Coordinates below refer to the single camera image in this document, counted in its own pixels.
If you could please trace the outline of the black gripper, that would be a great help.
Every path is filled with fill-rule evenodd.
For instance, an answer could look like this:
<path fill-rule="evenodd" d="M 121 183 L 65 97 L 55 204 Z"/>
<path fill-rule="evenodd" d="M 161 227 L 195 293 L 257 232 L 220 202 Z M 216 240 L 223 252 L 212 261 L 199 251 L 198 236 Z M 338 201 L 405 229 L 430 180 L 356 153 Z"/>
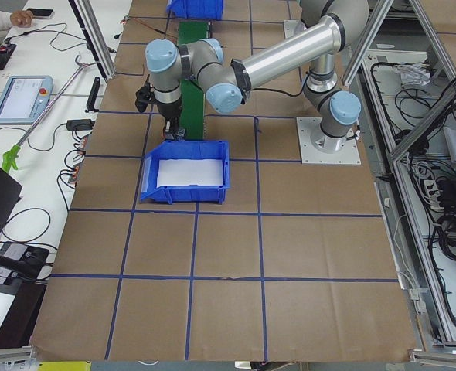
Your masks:
<path fill-rule="evenodd" d="M 149 82 L 150 76 L 139 90 L 136 91 L 135 106 L 139 113 L 144 113 L 148 105 L 155 105 L 165 119 L 163 135 L 165 140 L 182 141 L 185 139 L 185 128 L 180 127 L 182 113 L 182 95 L 180 84 L 172 90 L 158 90 Z"/>

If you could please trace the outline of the person hand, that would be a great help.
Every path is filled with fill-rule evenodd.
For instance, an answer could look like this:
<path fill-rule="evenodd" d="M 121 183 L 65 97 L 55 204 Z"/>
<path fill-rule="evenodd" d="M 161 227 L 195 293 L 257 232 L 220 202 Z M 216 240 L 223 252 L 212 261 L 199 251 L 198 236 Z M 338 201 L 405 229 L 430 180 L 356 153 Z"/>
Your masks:
<path fill-rule="evenodd" d="M 28 28 L 32 25 L 34 15 L 29 10 L 17 10 L 10 15 L 10 22 L 13 26 Z"/>

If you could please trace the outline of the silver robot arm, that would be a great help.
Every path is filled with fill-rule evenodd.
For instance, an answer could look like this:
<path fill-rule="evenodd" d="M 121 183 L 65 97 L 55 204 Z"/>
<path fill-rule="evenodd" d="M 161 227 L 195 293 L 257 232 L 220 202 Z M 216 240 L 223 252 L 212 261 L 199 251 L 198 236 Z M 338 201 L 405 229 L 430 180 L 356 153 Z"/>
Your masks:
<path fill-rule="evenodd" d="M 304 30 L 260 53 L 223 65 L 217 39 L 201 39 L 175 45 L 156 39 L 145 49 L 150 80 L 136 93 L 135 106 L 144 112 L 155 105 L 165 119 L 164 136 L 183 136 L 182 80 L 195 80 L 212 108 L 220 114 L 245 104 L 250 93 L 262 85 L 309 64 L 302 92 L 322 116 L 311 134 L 313 146 L 324 153 L 340 151 L 349 129 L 361 112 L 359 98 L 337 85 L 335 55 L 356 41 L 366 27 L 366 1 L 301 1 Z"/>

